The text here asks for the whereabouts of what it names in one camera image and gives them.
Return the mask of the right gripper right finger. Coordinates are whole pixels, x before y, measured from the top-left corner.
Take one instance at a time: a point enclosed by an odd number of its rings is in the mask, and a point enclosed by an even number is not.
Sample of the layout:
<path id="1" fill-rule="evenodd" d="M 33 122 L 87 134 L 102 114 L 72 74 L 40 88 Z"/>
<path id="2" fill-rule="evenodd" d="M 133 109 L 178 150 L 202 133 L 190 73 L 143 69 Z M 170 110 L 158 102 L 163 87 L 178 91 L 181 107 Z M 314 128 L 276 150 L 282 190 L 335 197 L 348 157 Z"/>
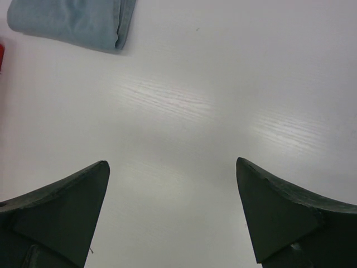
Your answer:
<path id="1" fill-rule="evenodd" d="M 356 267 L 356 206 L 280 179 L 244 158 L 238 191 L 263 267 Z"/>

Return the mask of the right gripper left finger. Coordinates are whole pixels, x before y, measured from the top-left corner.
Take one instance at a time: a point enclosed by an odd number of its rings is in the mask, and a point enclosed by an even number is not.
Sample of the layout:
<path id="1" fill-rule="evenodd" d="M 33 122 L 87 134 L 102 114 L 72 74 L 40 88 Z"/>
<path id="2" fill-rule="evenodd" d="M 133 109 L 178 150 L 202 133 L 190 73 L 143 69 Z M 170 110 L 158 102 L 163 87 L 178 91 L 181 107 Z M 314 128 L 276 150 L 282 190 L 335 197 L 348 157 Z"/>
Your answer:
<path id="1" fill-rule="evenodd" d="M 107 191 L 98 161 L 1 202 L 1 267 L 84 267 Z"/>

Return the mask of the light blue denim skirt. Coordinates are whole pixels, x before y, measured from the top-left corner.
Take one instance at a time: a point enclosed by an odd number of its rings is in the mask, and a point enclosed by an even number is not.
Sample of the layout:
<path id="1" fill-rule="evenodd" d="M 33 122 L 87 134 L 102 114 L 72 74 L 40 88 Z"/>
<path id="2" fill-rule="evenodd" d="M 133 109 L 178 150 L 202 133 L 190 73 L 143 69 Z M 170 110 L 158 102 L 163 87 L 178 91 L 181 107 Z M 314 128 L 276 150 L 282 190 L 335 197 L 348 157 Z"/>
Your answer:
<path id="1" fill-rule="evenodd" d="M 11 30 L 116 54 L 125 45 L 135 1 L 12 1 Z"/>

